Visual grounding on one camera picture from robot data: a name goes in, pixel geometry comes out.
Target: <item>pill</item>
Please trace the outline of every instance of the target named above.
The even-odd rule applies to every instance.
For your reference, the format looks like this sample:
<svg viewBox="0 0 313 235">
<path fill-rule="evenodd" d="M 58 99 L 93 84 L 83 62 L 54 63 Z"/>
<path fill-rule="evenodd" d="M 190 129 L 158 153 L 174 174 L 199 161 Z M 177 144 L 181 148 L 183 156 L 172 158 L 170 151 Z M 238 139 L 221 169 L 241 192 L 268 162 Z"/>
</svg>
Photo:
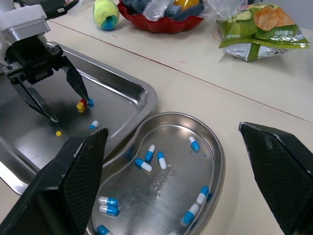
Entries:
<svg viewBox="0 0 313 235">
<path fill-rule="evenodd" d="M 147 172 L 152 171 L 152 166 L 150 166 L 149 164 L 145 163 L 142 159 L 140 158 L 136 158 L 135 160 L 135 164 L 141 168 L 143 168 L 144 170 L 146 170 Z"/>
<path fill-rule="evenodd" d="M 101 205 L 99 207 L 99 211 L 103 214 L 109 214 L 113 216 L 117 216 L 119 214 L 119 210 L 117 207 L 108 206 L 108 205 Z"/>
<path fill-rule="evenodd" d="M 208 195 L 208 193 L 209 193 L 209 188 L 208 188 L 207 186 L 204 186 L 204 187 L 201 189 L 200 194 L 199 194 L 199 196 L 198 196 L 198 198 L 197 198 L 197 203 L 198 203 L 199 205 L 202 205 L 202 204 L 204 203 L 205 198 L 206 198 L 206 196 Z"/>
<path fill-rule="evenodd" d="M 145 157 L 145 160 L 147 162 L 151 161 L 152 158 L 153 158 L 153 154 L 155 153 L 155 149 L 156 147 L 152 144 L 148 150 L 148 152 L 146 153 L 146 157 Z"/>
<path fill-rule="evenodd" d="M 99 235 L 113 235 L 106 227 L 104 227 L 104 225 L 100 225 L 97 232 Z"/>
<path fill-rule="evenodd" d="M 198 204 L 193 204 L 191 206 L 191 208 L 189 209 L 189 211 L 187 211 L 187 213 L 185 214 L 184 218 L 182 219 L 182 221 L 184 222 L 184 224 L 188 225 L 190 224 L 190 222 L 194 219 L 194 217 L 196 216 L 197 212 L 199 210 L 199 206 Z"/>
<path fill-rule="evenodd" d="M 87 102 L 84 99 L 81 99 L 80 102 L 82 102 L 84 104 L 84 106 L 87 105 Z"/>
<path fill-rule="evenodd" d="M 189 142 L 191 143 L 192 148 L 198 152 L 200 150 L 200 145 L 198 144 L 198 142 L 196 141 L 196 139 L 194 137 L 189 137 Z"/>
<path fill-rule="evenodd" d="M 79 113 L 83 113 L 85 111 L 85 107 L 83 106 L 81 109 L 78 110 Z"/>
<path fill-rule="evenodd" d="M 164 154 L 162 152 L 157 153 L 157 159 L 158 159 L 158 162 L 160 163 L 161 168 L 165 170 L 167 167 L 167 164 L 164 158 Z"/>
<path fill-rule="evenodd" d="M 92 124 L 90 125 L 89 129 L 96 128 L 99 125 L 98 121 L 93 121 Z"/>
<path fill-rule="evenodd" d="M 101 205 L 118 207 L 118 200 L 112 197 L 98 197 L 98 203 Z"/>
<path fill-rule="evenodd" d="M 84 106 L 84 103 L 83 103 L 83 102 L 79 102 L 79 103 L 76 105 L 76 108 L 82 109 L 83 106 Z"/>
<path fill-rule="evenodd" d="M 93 107 L 94 106 L 93 99 L 89 98 L 88 106 L 89 107 Z"/>
</svg>

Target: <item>tray rim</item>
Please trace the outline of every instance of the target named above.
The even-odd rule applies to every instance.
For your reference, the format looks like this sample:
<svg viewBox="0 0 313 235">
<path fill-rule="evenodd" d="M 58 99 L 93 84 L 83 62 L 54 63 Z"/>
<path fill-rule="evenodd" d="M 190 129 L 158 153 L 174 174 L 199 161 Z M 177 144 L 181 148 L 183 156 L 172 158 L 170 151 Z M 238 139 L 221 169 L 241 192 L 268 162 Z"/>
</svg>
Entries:
<svg viewBox="0 0 313 235">
<path fill-rule="evenodd" d="M 223 184 L 224 184 L 224 179 L 225 179 L 225 169 L 226 169 L 226 162 L 225 162 L 225 155 L 224 155 L 224 150 L 223 147 L 221 145 L 221 142 L 219 141 L 219 139 L 217 138 L 217 136 L 215 135 L 215 133 L 206 125 L 204 124 L 202 121 L 198 120 L 197 118 L 184 114 L 184 113 L 179 113 L 179 112 L 163 112 L 163 113 L 158 113 L 155 114 L 153 116 L 150 116 L 148 118 L 146 118 L 137 128 L 136 132 L 134 133 L 133 137 L 130 139 L 130 141 L 123 147 L 123 149 L 117 153 L 117 155 L 112 158 L 110 161 L 106 162 L 105 164 L 103 164 L 102 168 L 107 167 L 108 165 L 110 165 L 112 162 L 114 162 L 115 160 L 119 159 L 120 157 L 122 157 L 130 148 L 130 146 L 132 146 L 132 144 L 135 142 L 136 138 L 138 137 L 140 131 L 141 131 L 141 127 L 143 125 L 145 125 L 145 123 L 149 122 L 151 119 L 154 119 L 158 116 L 162 116 L 162 115 L 180 115 L 180 116 L 184 116 L 186 118 L 190 118 L 194 121 L 199 122 L 202 126 L 204 126 L 210 133 L 211 135 L 214 137 L 215 141 L 217 142 L 219 149 L 220 149 L 220 153 L 221 153 L 221 166 L 220 166 L 220 174 L 218 177 L 218 181 L 217 181 L 217 186 L 216 186 L 216 191 L 213 194 L 213 196 L 210 199 L 210 204 L 208 206 L 208 208 L 206 210 L 203 211 L 202 216 L 197 220 L 196 223 L 194 223 L 191 228 L 192 230 L 188 233 L 188 235 L 198 235 L 203 228 L 206 226 L 207 222 L 209 221 L 209 219 L 211 218 L 217 202 L 220 198 L 222 189 L 223 189 Z M 86 234 L 88 235 L 94 235 L 94 233 L 92 233 L 89 230 L 89 226 L 87 225 L 86 227 Z"/>
</svg>

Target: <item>red bowl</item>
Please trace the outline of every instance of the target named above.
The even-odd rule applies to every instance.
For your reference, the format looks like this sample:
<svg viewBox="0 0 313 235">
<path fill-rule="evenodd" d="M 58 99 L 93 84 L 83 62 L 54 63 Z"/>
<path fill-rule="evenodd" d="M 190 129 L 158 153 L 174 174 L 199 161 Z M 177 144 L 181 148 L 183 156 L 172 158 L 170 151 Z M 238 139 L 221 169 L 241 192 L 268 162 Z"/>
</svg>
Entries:
<svg viewBox="0 0 313 235">
<path fill-rule="evenodd" d="M 186 20 L 181 22 L 174 21 L 167 17 L 161 18 L 159 21 L 150 21 L 142 14 L 131 15 L 122 1 L 119 2 L 117 7 L 122 16 L 133 23 L 137 28 L 152 33 L 179 33 L 188 31 L 203 21 L 203 18 L 196 16 L 189 16 Z"/>
</svg>

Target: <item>black textured panel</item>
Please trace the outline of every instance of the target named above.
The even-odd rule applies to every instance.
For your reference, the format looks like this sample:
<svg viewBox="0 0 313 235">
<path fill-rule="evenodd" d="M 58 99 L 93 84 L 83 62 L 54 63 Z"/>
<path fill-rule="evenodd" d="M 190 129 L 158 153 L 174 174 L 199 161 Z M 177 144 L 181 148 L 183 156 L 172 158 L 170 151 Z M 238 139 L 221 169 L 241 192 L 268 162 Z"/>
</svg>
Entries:
<svg viewBox="0 0 313 235">
<path fill-rule="evenodd" d="M 78 234 L 84 234 L 100 185 L 108 131 L 96 133 L 83 144 L 62 185 L 62 194 Z"/>
<path fill-rule="evenodd" d="M 240 131 L 266 202 L 283 232 L 292 234 L 312 201 L 310 175 L 277 136 L 247 125 Z"/>
</svg>

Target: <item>robotic arm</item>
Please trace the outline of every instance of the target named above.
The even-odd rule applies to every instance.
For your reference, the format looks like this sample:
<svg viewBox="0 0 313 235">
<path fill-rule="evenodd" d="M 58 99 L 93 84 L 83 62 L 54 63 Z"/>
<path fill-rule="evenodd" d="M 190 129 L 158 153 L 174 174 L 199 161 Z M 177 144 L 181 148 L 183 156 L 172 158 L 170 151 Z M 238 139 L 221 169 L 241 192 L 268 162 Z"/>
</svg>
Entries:
<svg viewBox="0 0 313 235">
<path fill-rule="evenodd" d="M 67 13 L 78 0 L 67 6 L 44 11 L 41 5 L 25 6 L 15 9 L 11 0 L 0 0 L 0 63 L 4 74 L 26 103 L 34 110 L 58 122 L 46 102 L 32 87 L 63 69 L 67 82 L 88 103 L 88 93 L 83 79 L 74 65 L 63 56 L 60 46 L 50 47 L 44 34 L 50 31 L 46 20 Z"/>
</svg>

